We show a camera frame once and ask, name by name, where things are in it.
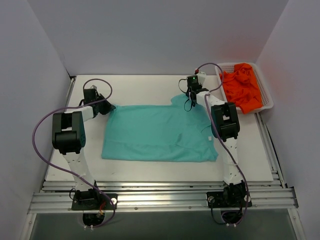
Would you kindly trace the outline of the teal t-shirt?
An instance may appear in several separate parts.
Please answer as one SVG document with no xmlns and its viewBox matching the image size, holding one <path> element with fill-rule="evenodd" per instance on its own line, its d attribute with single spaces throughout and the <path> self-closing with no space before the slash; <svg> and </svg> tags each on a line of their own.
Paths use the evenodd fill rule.
<svg viewBox="0 0 320 240">
<path fill-rule="evenodd" d="M 170 105 L 119 105 L 107 120 L 101 157 L 145 162 L 215 162 L 211 122 L 205 108 L 185 109 L 183 94 Z"/>
</svg>

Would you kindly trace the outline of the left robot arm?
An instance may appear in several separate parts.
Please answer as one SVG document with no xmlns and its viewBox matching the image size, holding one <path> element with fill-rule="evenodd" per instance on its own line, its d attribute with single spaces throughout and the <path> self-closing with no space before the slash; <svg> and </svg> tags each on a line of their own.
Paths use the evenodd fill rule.
<svg viewBox="0 0 320 240">
<path fill-rule="evenodd" d="M 67 161 L 70 171 L 74 173 L 74 200 L 90 210 L 100 206 L 102 196 L 96 190 L 96 180 L 90 173 L 84 147 L 86 133 L 84 123 L 97 115 L 107 115 L 116 109 L 96 86 L 83 89 L 83 103 L 81 108 L 69 112 L 54 113 L 52 116 L 52 145 Z"/>
</svg>

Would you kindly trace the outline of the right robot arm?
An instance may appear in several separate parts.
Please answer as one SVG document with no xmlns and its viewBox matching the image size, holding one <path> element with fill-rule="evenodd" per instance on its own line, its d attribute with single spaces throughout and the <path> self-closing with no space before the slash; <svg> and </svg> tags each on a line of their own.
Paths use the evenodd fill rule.
<svg viewBox="0 0 320 240">
<path fill-rule="evenodd" d="M 186 78 L 186 96 L 191 105 L 201 105 L 206 109 L 211 122 L 213 136 L 223 147 L 223 181 L 225 191 L 222 193 L 223 203 L 234 206 L 240 201 L 240 194 L 248 194 L 247 180 L 239 167 L 237 139 L 240 123 L 236 105 L 220 100 L 207 88 L 203 87 L 207 75 L 198 72 Z"/>
</svg>

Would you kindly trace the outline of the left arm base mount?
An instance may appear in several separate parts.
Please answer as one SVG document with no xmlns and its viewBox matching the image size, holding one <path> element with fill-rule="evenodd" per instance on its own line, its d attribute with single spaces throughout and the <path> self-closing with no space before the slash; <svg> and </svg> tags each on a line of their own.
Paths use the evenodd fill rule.
<svg viewBox="0 0 320 240">
<path fill-rule="evenodd" d="M 111 201 L 108 201 L 101 193 L 95 191 L 76 191 L 72 197 L 72 211 L 97 211 L 96 213 L 83 213 L 82 221 L 85 226 L 97 227 L 101 225 L 106 217 L 104 210 L 117 208 L 118 194 L 106 194 Z"/>
</svg>

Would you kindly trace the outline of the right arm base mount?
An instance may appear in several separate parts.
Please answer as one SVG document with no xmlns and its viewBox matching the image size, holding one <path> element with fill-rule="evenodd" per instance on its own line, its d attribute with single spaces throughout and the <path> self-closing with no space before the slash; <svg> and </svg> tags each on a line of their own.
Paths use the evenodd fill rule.
<svg viewBox="0 0 320 240">
<path fill-rule="evenodd" d="M 218 225 L 227 227 L 239 225 L 248 208 L 253 206 L 251 197 L 247 197 L 246 194 L 243 198 L 227 199 L 227 195 L 222 191 L 207 192 L 206 201 L 213 221 Z"/>
</svg>

